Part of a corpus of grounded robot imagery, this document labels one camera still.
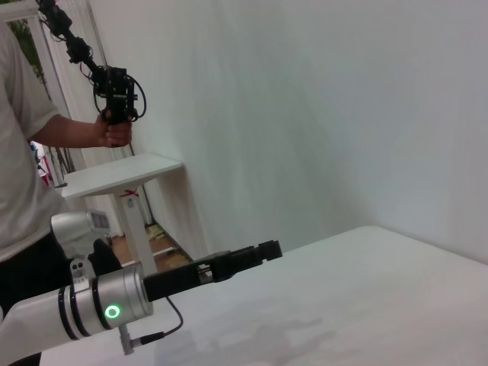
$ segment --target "white desk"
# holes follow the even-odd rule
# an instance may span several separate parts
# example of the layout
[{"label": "white desk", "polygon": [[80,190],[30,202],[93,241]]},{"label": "white desk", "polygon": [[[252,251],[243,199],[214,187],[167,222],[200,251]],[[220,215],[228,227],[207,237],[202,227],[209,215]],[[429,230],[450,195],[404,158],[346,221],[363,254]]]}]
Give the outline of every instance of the white desk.
[{"label": "white desk", "polygon": [[113,194],[130,254],[134,261],[141,261],[146,274],[155,273],[156,263],[135,201],[136,196],[121,196],[126,190],[135,191],[138,186],[181,166],[180,162],[153,154],[131,156],[68,174],[65,177],[68,185],[61,194],[66,199]]},{"label": "white desk", "polygon": [[[185,325],[123,356],[114,331],[42,366],[485,366],[488,266],[365,227],[172,297]],[[171,329],[164,300],[133,336]]]}]

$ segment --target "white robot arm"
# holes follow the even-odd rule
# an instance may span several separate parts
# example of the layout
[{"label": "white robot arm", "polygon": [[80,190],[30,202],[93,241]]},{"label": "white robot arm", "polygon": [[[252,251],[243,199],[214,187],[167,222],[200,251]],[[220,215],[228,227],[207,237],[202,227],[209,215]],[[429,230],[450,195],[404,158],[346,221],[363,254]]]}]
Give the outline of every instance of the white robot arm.
[{"label": "white robot arm", "polygon": [[[73,284],[11,308],[0,324],[0,365],[117,327],[124,350],[154,342],[165,333],[131,340],[125,328],[128,323],[152,315],[153,301],[203,284],[225,281],[237,272],[261,265],[264,259],[281,257],[279,243],[270,241],[258,247],[220,252],[149,277],[143,276],[140,266],[133,266],[95,278],[83,269],[86,264],[81,257],[93,250],[93,237],[108,229],[102,227],[108,226],[108,222],[104,225],[99,216],[104,214],[89,211],[53,218],[52,230],[59,243],[79,257],[72,262],[72,268],[77,265],[72,269]],[[91,249],[83,249],[89,247],[84,238],[91,240]],[[69,242],[77,242],[81,249],[78,251]],[[124,345],[124,337],[129,344]]]}]

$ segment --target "wooden floor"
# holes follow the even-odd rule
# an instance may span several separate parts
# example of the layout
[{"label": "wooden floor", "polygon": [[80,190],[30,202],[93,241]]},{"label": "wooden floor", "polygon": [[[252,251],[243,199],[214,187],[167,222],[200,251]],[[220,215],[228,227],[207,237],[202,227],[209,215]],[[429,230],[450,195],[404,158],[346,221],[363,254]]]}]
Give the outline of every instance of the wooden floor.
[{"label": "wooden floor", "polygon": [[[156,265],[159,272],[168,271],[169,269],[173,269],[179,267],[180,265],[185,265],[186,263],[189,263],[183,252],[173,244],[173,241],[170,238],[162,234],[160,228],[159,230],[156,229],[156,232],[159,233],[159,235],[153,235],[151,231],[153,230],[148,229],[147,233],[153,253],[160,252],[164,249],[171,247],[174,247],[176,249],[175,251],[169,252],[168,254],[162,254],[155,257]],[[112,238],[112,243],[112,249],[114,250],[115,255],[119,259],[120,263],[122,263],[122,265],[133,260],[125,236],[116,236]]]}]

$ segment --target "green plant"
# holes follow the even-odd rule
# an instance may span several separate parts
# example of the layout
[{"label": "green plant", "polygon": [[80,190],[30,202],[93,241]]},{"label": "green plant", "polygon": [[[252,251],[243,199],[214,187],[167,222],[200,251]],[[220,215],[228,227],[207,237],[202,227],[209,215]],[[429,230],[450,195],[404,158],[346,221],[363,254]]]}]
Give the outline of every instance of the green plant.
[{"label": "green plant", "polygon": [[[16,2],[18,0],[0,0],[1,4],[7,4],[9,2]],[[8,26],[10,27],[12,33],[17,38],[19,45],[21,46],[22,52],[24,53],[27,61],[32,66],[32,69],[36,73],[38,79],[45,84],[43,68],[40,65],[39,56],[37,55],[36,45],[34,44],[34,39],[32,38],[31,30],[29,29],[29,25],[25,19],[21,19],[18,21],[10,21],[8,22]]]}]

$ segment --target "green ring light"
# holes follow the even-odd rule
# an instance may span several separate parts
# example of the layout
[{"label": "green ring light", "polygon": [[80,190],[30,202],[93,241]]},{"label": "green ring light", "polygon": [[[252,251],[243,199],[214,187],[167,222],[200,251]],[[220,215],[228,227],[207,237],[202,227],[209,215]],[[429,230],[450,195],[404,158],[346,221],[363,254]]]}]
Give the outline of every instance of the green ring light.
[{"label": "green ring light", "polygon": [[110,305],[107,309],[105,309],[105,316],[108,319],[115,319],[120,315],[120,309],[119,307],[116,307],[115,305]]}]

